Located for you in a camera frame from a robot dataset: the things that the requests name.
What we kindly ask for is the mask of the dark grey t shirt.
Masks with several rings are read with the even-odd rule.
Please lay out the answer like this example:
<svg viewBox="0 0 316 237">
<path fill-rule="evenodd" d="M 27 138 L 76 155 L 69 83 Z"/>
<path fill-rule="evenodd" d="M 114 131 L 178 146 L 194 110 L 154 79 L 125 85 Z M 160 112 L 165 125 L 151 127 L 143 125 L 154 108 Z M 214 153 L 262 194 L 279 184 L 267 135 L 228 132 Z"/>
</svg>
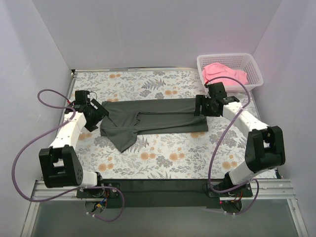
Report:
<svg viewBox="0 0 316 237">
<path fill-rule="evenodd" d="M 107 137 L 122 153 L 137 141 L 138 135 L 207 132 L 207 119 L 195 116 L 195 99 L 154 99 L 139 101 L 105 101 L 109 112 L 100 125 Z"/>
</svg>

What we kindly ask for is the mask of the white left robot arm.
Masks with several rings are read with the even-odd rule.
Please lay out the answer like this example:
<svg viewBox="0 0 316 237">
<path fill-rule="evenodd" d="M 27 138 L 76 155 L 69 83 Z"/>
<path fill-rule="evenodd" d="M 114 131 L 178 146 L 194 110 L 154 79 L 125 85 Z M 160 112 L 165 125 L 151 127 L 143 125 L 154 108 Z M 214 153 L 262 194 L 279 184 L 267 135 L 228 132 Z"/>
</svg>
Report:
<svg viewBox="0 0 316 237">
<path fill-rule="evenodd" d="M 85 171 L 76 154 L 76 145 L 83 128 L 92 132 L 109 112 L 95 99 L 79 103 L 75 100 L 65 110 L 64 122 L 49 148 L 39 152 L 44 183 L 48 188 L 95 187 L 96 172 Z"/>
</svg>

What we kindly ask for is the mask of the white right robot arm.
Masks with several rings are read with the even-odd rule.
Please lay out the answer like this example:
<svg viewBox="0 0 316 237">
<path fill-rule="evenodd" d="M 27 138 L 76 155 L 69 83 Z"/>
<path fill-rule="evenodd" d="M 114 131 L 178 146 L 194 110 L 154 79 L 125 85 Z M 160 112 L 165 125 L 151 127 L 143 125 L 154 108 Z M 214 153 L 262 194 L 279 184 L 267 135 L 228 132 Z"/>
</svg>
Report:
<svg viewBox="0 0 316 237">
<path fill-rule="evenodd" d="M 225 174 L 218 185 L 210 185 L 211 191 L 228 193 L 245 185 L 258 174 L 285 164 L 283 131 L 279 126 L 269 126 L 245 109 L 236 97 L 216 99 L 204 95 L 196 96 L 195 115 L 222 116 L 230 121 L 222 133 L 211 156 L 213 163 L 225 135 L 232 125 L 247 138 L 244 161 Z"/>
</svg>

